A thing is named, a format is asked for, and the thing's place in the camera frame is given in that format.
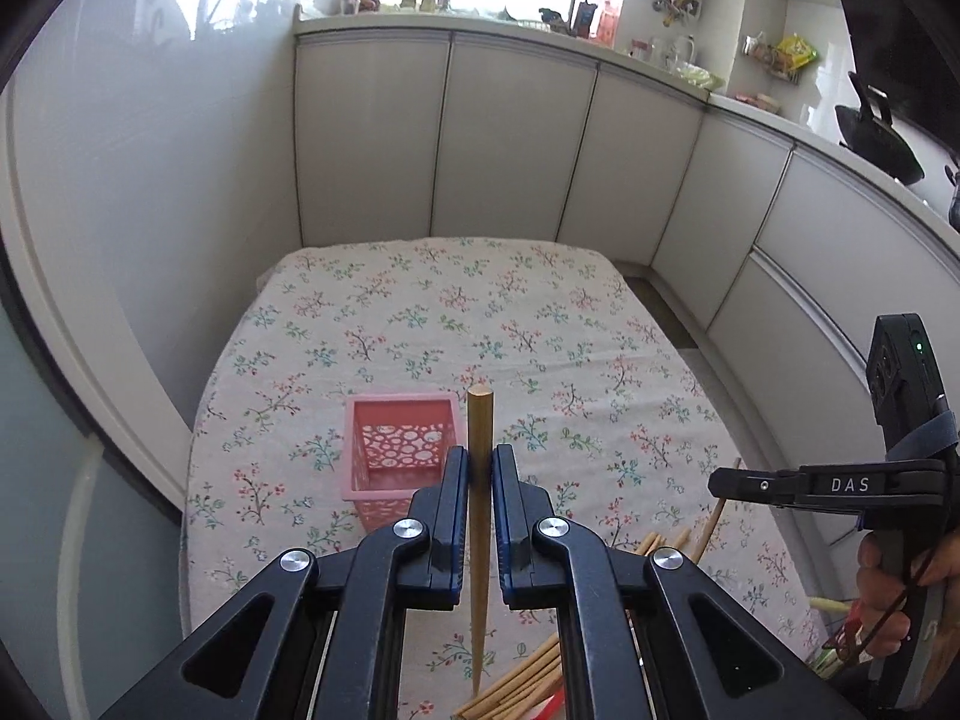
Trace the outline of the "person's right hand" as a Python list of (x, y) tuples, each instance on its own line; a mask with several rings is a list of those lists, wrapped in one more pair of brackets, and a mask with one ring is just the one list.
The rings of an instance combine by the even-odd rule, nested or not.
[[(862, 626), (874, 639), (867, 644), (866, 652), (875, 658), (893, 655), (900, 650), (903, 640), (910, 632), (910, 620), (905, 613), (894, 611), (889, 619), (880, 622), (885, 611), (895, 605), (903, 592), (903, 583), (896, 575), (885, 574), (880, 569), (882, 550), (873, 533), (862, 538), (857, 551), (859, 571), (856, 575), (859, 600), (861, 600)], [(921, 585), (946, 584), (946, 606), (940, 622), (942, 632), (958, 629), (958, 532), (953, 532), (940, 541), (928, 570), (921, 577)]]

